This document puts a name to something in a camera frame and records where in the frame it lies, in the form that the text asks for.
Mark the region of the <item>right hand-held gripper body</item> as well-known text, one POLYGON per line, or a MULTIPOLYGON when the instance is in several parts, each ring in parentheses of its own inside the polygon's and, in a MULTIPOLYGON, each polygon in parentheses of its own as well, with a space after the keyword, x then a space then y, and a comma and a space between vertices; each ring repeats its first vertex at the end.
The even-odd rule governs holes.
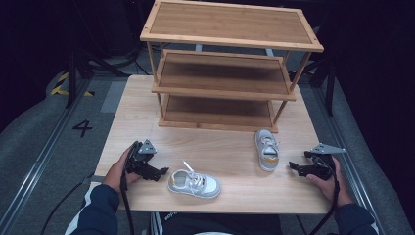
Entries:
POLYGON ((313 175, 323 180, 328 180, 336 170, 332 159, 333 155, 345 152, 346 150, 344 148, 320 143, 311 150, 305 151, 304 156, 313 162, 313 168, 315 169, 313 175))

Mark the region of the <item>person's torso in dark clothing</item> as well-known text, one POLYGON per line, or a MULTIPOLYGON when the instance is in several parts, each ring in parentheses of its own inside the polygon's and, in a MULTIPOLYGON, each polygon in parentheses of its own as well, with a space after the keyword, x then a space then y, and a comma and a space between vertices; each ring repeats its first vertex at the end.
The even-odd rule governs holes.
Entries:
POLYGON ((283 235, 278 214, 152 212, 151 235, 283 235))

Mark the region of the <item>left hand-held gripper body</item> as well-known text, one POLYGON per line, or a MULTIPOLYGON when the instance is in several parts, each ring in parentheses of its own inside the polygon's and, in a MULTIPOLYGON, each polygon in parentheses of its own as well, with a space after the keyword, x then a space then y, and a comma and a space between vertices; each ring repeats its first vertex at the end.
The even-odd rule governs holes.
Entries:
POLYGON ((148 161, 157 152, 149 139, 144 142, 135 141, 128 153, 125 169, 128 173, 140 175, 142 171, 148 171, 148 161))

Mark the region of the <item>metal floor rail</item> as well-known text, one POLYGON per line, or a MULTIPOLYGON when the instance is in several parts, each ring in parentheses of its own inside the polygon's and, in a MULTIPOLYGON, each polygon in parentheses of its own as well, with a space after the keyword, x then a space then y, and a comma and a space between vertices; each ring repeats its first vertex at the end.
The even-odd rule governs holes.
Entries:
POLYGON ((48 95, 0 133, 0 235, 9 235, 90 82, 75 86, 72 105, 48 95))
POLYGON ((374 206, 369 186, 370 176, 377 178, 382 174, 361 136, 342 89, 335 84, 332 112, 326 107, 326 86, 311 87, 311 90, 318 107, 312 120, 319 140, 346 149, 345 153, 340 154, 340 161, 346 175, 348 191, 360 206, 374 216, 379 235, 385 235, 380 211, 374 206))

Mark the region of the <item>three-tier wooden shoe rack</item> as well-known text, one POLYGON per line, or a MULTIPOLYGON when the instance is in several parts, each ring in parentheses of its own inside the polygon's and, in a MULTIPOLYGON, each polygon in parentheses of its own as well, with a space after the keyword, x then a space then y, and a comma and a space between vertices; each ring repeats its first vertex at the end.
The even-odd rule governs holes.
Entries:
POLYGON ((151 60, 160 124, 182 128, 276 131, 300 78, 287 56, 248 49, 324 49, 300 9, 188 0, 156 0, 140 38, 161 46, 151 60))

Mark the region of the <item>person's right hand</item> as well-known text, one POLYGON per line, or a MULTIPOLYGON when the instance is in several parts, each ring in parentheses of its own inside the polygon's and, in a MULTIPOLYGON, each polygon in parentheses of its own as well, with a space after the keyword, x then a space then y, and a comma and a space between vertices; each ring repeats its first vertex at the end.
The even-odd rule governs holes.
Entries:
MULTIPOLYGON (((333 161, 336 168, 336 175, 337 180, 339 182, 339 195, 337 200, 337 207, 341 207, 348 204, 353 204, 354 200, 349 195, 346 187, 346 182, 344 177, 342 176, 342 168, 340 162, 333 157, 333 161)), ((306 179, 309 180, 311 183, 313 183, 315 186, 317 186, 320 191, 323 193, 323 195, 330 201, 334 202, 334 191, 335 191, 335 179, 334 177, 331 177, 328 180, 323 180, 313 174, 308 174, 306 176, 306 179)))

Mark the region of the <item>black metal stand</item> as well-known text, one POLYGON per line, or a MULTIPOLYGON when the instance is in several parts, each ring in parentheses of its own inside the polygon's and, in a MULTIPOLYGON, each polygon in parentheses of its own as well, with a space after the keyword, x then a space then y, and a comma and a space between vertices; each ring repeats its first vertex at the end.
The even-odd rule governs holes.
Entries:
POLYGON ((69 54, 69 97, 66 108, 70 108, 76 98, 76 77, 78 74, 83 79, 90 79, 93 70, 89 62, 92 60, 91 54, 83 49, 74 49, 69 54))

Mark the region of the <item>person's left hand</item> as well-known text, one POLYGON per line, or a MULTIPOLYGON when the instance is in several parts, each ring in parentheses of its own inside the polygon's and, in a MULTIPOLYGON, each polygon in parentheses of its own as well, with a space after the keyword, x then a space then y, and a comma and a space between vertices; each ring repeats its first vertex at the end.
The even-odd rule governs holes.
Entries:
POLYGON ((106 174, 103 184, 110 186, 118 193, 120 192, 121 176, 124 173, 124 164, 127 159, 130 147, 128 147, 120 158, 111 166, 106 174))

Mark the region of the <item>small grey white shoe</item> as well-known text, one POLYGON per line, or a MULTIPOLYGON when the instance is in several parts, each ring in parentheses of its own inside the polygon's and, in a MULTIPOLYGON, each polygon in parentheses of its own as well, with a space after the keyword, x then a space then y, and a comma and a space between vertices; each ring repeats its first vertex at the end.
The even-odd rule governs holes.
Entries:
POLYGON ((202 199, 214 199, 220 194, 221 184, 218 179, 195 172, 186 161, 183 164, 186 169, 174 171, 167 181, 167 188, 171 192, 202 199))
POLYGON ((259 166, 262 170, 272 172, 279 164, 279 147, 274 135, 267 129, 260 129, 255 134, 259 166))

